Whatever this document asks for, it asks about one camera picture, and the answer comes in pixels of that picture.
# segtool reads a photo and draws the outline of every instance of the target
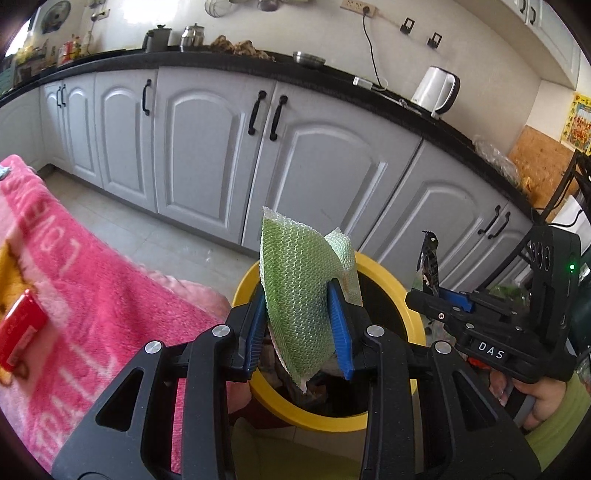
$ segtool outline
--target yellow trash can rim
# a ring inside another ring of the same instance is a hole
[[[407,292],[405,288],[388,270],[366,255],[355,252],[355,260],[357,261],[357,270],[359,273],[377,283],[396,305],[404,323],[408,341],[425,345],[427,339],[421,317],[418,313],[406,307],[404,300]],[[246,272],[240,285],[238,285],[232,306],[235,307],[248,303],[259,280],[259,262],[256,262]],[[252,394],[267,410],[296,427],[315,432],[337,433],[355,432],[357,430],[363,430],[367,426],[367,412],[352,417],[323,417],[302,410],[279,395],[258,370],[253,373],[250,386]],[[414,393],[416,389],[416,381],[411,380],[411,391]]]

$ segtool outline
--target red box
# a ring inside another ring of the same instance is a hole
[[[0,322],[0,367],[12,372],[35,334],[47,323],[47,313],[29,289]]]

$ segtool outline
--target yellow poster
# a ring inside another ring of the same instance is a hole
[[[574,94],[561,140],[585,154],[591,154],[591,98]]]

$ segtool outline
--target black countertop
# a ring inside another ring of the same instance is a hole
[[[59,68],[51,67],[43,70],[24,85],[1,97],[0,108],[19,95],[46,83],[91,72],[155,69],[167,66],[200,67],[246,73],[324,93],[390,120],[420,135],[456,158],[492,185],[528,218],[536,218],[537,214],[532,210],[525,195],[476,154],[470,139],[447,123],[435,120],[426,113],[419,115],[377,95],[375,92],[354,86],[352,83],[354,75],[349,73],[326,66],[320,70],[305,69],[295,64],[291,57],[279,54],[273,55],[277,61],[213,53],[207,49],[193,53],[181,53],[175,51],[174,47],[171,47],[170,51],[159,53],[144,53],[141,50],[108,51],[75,60]],[[394,100],[402,99],[395,93],[385,93]]]

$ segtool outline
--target black wall hook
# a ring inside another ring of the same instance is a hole
[[[402,24],[402,26],[400,26],[400,31],[402,33],[404,33],[405,35],[409,35],[410,32],[412,32],[414,27],[414,20],[412,18],[408,18],[404,21],[404,23]]]
[[[436,49],[441,43],[442,38],[443,37],[439,33],[435,32],[433,36],[429,38],[429,40],[427,40],[427,45],[429,45],[433,49]]]

